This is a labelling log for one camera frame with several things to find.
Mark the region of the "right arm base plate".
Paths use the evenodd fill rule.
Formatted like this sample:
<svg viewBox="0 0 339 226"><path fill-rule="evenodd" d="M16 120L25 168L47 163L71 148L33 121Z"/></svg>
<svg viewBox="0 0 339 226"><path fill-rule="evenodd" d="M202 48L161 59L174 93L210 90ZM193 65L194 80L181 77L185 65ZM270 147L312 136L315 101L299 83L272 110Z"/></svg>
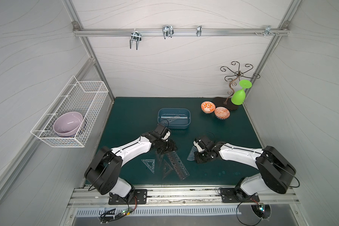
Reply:
<svg viewBox="0 0 339 226"><path fill-rule="evenodd" d="M248 195L240 188L220 187L217 193L223 203L260 202L258 194Z"/></svg>

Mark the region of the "thin clear straight ruler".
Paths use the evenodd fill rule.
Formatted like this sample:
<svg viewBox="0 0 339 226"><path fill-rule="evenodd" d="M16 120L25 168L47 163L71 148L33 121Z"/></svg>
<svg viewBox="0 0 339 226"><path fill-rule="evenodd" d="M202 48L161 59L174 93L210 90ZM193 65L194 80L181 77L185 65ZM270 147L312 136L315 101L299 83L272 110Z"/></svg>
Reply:
<svg viewBox="0 0 339 226"><path fill-rule="evenodd" d="M171 119L171 120L177 120L177 119L188 119L187 116L181 116L181 115L162 115L160 116L161 119Z"/></svg>

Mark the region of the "blue plastic storage box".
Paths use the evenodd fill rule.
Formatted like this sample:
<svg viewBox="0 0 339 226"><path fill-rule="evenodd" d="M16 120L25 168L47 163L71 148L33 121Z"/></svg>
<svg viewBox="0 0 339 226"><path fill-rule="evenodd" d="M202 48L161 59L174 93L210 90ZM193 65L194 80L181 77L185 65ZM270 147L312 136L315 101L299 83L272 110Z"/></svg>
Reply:
<svg viewBox="0 0 339 226"><path fill-rule="evenodd" d="M185 130L191 123L191 113L185 108L162 108L157 121L168 129Z"/></svg>

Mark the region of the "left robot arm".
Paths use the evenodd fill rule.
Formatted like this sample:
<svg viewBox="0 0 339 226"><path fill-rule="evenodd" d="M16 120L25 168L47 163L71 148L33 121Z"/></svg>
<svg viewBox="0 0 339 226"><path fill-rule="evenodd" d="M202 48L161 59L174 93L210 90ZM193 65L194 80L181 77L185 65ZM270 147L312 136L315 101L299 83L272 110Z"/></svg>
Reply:
<svg viewBox="0 0 339 226"><path fill-rule="evenodd" d="M151 149L156 149L159 153L177 151L175 142L169 136L170 132L166 132L164 137L144 133L123 146L103 147L89 164L84 177L101 195L112 193L124 199L131 199L134 187L120 178L122 166Z"/></svg>

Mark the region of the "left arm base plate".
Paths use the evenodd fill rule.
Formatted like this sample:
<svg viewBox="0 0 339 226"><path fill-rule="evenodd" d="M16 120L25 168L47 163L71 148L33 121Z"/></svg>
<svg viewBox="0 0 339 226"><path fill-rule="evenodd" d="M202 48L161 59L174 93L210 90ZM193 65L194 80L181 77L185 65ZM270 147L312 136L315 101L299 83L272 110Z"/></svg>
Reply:
<svg viewBox="0 0 339 226"><path fill-rule="evenodd" d="M147 203L147 189L134 189L126 197L121 197L117 194L109 193L109 205L135 205Z"/></svg>

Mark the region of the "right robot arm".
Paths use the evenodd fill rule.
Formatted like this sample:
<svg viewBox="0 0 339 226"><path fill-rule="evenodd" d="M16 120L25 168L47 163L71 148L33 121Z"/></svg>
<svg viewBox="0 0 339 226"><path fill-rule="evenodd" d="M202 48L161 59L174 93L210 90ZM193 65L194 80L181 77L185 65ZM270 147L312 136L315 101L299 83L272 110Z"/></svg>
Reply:
<svg viewBox="0 0 339 226"><path fill-rule="evenodd" d="M295 178L295 168L272 146L264 149L234 146L230 143L195 139L193 142L195 161L206 163L221 158L251 166L258 174L241 179L235 186L234 195L238 200L245 200L259 192L272 190L285 194Z"/></svg>

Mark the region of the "clear protractor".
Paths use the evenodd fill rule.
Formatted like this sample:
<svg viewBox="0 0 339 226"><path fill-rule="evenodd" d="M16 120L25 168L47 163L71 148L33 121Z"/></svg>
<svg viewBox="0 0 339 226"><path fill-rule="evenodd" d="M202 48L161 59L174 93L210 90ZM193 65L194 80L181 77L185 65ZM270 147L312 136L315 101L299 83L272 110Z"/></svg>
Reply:
<svg viewBox="0 0 339 226"><path fill-rule="evenodd" d="M188 161L196 161L196 154L198 153L198 149L195 146L192 146L190 153L187 157Z"/></svg>

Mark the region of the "stencil ruler narrow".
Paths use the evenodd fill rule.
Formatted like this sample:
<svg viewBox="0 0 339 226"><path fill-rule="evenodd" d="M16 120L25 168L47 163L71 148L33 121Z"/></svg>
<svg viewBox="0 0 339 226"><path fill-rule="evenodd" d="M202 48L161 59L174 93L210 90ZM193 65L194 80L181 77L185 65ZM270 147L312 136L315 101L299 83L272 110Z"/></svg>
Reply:
<svg viewBox="0 0 339 226"><path fill-rule="evenodd" d="M167 120L168 123L171 123L176 120L187 119L187 116L182 114L163 114L162 119Z"/></svg>

